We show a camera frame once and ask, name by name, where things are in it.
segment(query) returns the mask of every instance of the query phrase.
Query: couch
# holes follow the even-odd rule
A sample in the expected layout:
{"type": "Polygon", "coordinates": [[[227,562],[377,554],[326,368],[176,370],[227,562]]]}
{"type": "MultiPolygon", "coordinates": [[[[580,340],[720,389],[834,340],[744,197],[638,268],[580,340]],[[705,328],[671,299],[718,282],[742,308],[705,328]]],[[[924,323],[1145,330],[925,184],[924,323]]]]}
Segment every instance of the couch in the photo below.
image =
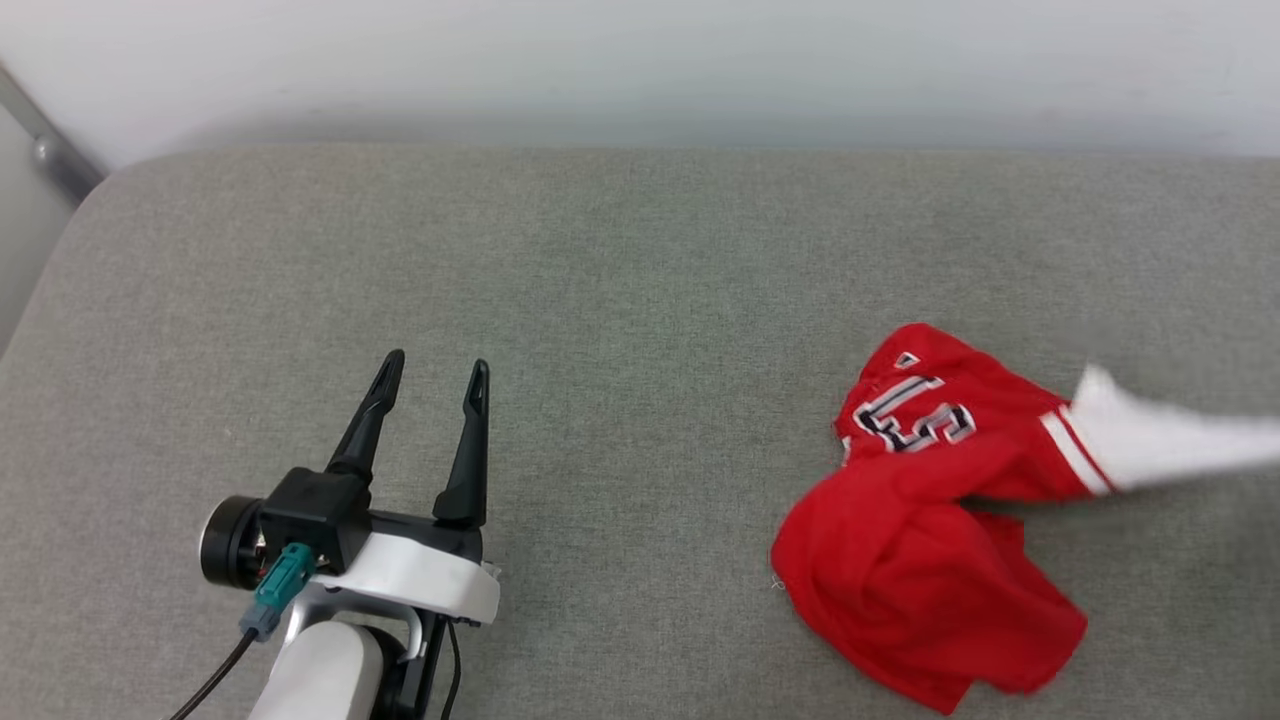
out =
{"type": "MultiPolygon", "coordinates": [[[[323,465],[403,347],[375,507],[429,514],[471,364],[493,373],[503,597],[460,632],[454,717],[934,717],[769,568],[861,364],[927,320],[1061,395],[1093,359],[1276,413],[1277,197],[1280,161],[1164,156],[315,145],[128,168],[0,360],[0,715],[173,712],[248,601],[202,579],[205,519],[323,465]]],[[[955,717],[1280,716],[1276,470],[1007,511],[1089,632],[1041,693],[979,685],[955,717]]],[[[195,716],[246,716],[278,646],[195,716]]]]}

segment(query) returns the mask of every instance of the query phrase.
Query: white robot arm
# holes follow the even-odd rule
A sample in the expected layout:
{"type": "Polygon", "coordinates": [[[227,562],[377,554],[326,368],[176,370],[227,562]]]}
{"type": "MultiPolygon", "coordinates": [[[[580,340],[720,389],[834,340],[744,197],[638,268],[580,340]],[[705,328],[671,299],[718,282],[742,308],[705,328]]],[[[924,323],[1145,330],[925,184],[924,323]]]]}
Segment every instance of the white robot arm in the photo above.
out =
{"type": "Polygon", "coordinates": [[[399,350],[387,356],[324,473],[296,468],[265,500],[230,497],[210,516],[200,548],[205,578],[255,591],[257,602],[241,620],[232,657],[172,720],[186,717],[251,641],[270,637],[291,601],[284,646],[250,720],[419,720],[445,632],[454,655],[448,716],[460,682],[453,625],[488,624],[498,612],[498,573],[483,560],[480,536],[489,366],[477,360],[472,372],[466,424],[434,518],[416,518],[369,510],[378,437],[403,364],[399,350]],[[289,564],[294,556],[303,560],[289,564]],[[333,620],[342,611],[401,620],[408,641],[333,620]]]}

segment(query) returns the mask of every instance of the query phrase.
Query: red shirt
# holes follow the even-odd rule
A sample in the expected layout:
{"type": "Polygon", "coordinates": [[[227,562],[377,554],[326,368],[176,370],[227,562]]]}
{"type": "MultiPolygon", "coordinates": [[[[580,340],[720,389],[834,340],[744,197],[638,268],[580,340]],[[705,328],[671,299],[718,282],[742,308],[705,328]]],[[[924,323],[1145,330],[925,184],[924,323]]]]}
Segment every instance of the red shirt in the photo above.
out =
{"type": "Polygon", "coordinates": [[[1091,497],[1046,430],[1064,405],[933,327],[890,336],[836,419],[845,466],[773,544],[800,616],[864,673],[943,714],[974,680],[1010,693],[1051,680],[1084,615],[1023,555],[1020,521],[956,501],[1091,497]]]}

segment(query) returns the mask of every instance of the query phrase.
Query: printed number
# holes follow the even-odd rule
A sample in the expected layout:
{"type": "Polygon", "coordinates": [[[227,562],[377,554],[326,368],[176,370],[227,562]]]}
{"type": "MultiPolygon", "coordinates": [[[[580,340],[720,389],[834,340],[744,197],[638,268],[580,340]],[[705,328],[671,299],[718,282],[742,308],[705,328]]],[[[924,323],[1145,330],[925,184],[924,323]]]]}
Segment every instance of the printed number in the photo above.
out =
{"type": "Polygon", "coordinates": [[[940,438],[955,445],[978,429],[964,405],[938,405],[937,410],[916,420],[910,433],[904,433],[902,424],[892,415],[908,400],[943,384],[941,378],[913,375],[860,405],[854,419],[864,430],[883,439],[890,452],[918,452],[940,438]]]}

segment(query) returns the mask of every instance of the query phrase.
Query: white sleeve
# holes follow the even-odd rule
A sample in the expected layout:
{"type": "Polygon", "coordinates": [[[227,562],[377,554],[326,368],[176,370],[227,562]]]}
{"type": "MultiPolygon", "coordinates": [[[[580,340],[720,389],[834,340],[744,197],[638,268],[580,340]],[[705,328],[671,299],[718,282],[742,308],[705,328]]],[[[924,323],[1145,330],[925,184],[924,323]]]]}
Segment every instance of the white sleeve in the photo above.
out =
{"type": "Polygon", "coordinates": [[[1117,491],[1266,464],[1280,464],[1280,418],[1224,418],[1134,397],[1089,365],[1075,400],[1060,411],[1069,427],[1064,456],[1083,450],[1117,491]]]}

